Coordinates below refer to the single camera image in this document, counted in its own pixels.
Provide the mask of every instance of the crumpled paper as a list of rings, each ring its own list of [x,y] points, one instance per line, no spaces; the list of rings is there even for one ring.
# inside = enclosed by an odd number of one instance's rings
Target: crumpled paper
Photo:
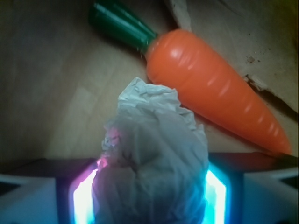
[[[188,128],[198,137],[198,139],[207,144],[203,124],[197,125],[194,119],[194,113],[181,107],[178,100],[178,92],[164,85],[146,84],[142,79],[136,77],[125,88],[118,97],[117,114],[132,117],[136,114],[142,115],[142,111],[136,110],[134,115],[130,107],[137,105],[147,105],[151,111],[165,113],[165,111],[175,112]],[[103,150],[108,150],[111,142],[109,135],[106,135],[102,142]]]
[[[207,140],[176,90],[135,78],[105,128],[105,162],[93,180],[96,223],[202,221]]]

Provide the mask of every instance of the orange plastic carrot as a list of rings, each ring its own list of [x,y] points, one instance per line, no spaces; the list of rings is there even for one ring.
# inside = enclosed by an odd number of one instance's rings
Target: orange plastic carrot
[[[290,153],[290,143],[267,106],[204,41],[190,32],[157,34],[116,0],[96,0],[89,23],[146,55],[155,84],[178,91],[183,105],[266,149]]]
[[[194,34],[177,29],[162,35],[146,57],[150,80],[177,89],[189,109],[266,149],[291,153],[286,134],[267,106]]]

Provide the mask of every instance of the torn cardboard edge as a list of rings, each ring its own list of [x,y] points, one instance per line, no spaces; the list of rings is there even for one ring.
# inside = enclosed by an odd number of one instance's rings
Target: torn cardboard edge
[[[275,91],[269,88],[268,85],[257,76],[247,74],[243,79],[261,98],[270,103],[284,115],[298,122],[298,111],[294,110],[281,97],[275,94]]]

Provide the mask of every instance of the carrot green top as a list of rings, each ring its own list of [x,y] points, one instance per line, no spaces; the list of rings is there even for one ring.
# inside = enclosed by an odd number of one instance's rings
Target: carrot green top
[[[96,0],[89,11],[88,20],[101,32],[136,48],[143,54],[157,37],[155,32],[116,0]]]

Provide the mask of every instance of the cyan light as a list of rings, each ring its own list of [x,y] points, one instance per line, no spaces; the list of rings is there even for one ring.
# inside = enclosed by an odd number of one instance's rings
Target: cyan light
[[[205,191],[206,211],[202,223],[224,224],[226,197],[227,187],[211,170],[208,170]]]
[[[94,222],[92,183],[97,169],[83,180],[74,191],[75,224],[91,224]],[[228,182],[223,182],[223,174],[212,164],[206,175],[206,211],[203,224],[224,224]]]
[[[92,184],[98,169],[94,169],[74,191],[75,224],[94,223]]]

